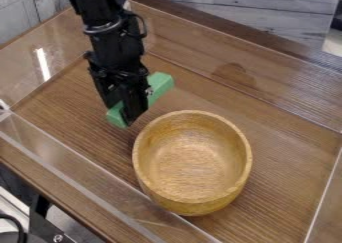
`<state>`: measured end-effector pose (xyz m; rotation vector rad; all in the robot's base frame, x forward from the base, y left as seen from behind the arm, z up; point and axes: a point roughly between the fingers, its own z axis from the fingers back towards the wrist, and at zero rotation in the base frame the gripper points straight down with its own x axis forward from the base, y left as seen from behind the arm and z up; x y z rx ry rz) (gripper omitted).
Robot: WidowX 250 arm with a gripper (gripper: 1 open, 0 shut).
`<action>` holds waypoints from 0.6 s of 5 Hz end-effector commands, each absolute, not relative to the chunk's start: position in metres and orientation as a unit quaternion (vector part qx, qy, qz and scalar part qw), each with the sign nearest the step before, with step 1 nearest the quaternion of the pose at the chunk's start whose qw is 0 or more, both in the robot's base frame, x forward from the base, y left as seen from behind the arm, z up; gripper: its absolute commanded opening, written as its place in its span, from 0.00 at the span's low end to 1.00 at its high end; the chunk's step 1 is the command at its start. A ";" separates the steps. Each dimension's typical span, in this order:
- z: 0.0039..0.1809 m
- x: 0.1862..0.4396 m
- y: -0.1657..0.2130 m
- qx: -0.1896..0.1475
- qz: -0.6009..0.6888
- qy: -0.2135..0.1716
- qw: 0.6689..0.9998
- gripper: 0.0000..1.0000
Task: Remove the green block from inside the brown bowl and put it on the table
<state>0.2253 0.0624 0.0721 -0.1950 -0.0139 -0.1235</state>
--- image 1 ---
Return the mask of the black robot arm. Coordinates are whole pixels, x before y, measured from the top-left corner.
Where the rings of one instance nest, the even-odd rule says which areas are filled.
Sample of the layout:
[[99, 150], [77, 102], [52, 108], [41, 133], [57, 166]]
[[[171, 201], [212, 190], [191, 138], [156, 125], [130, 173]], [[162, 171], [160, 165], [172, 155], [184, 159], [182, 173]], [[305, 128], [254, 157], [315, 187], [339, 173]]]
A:
[[68, 0], [83, 22], [92, 49], [84, 53], [88, 71], [107, 109], [131, 125], [148, 109], [148, 69], [142, 63], [147, 28], [127, 8], [128, 0]]

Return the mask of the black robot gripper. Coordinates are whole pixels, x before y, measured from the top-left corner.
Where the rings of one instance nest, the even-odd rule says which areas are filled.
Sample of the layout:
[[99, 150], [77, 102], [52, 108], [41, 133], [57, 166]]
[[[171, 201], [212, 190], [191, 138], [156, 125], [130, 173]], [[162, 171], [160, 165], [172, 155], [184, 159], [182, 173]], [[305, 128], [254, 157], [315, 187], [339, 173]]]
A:
[[131, 125], [148, 109], [148, 69], [142, 63], [144, 21], [138, 14], [124, 11], [102, 25], [85, 25], [84, 34], [92, 44], [84, 58], [98, 93], [108, 109], [123, 101], [120, 113]]

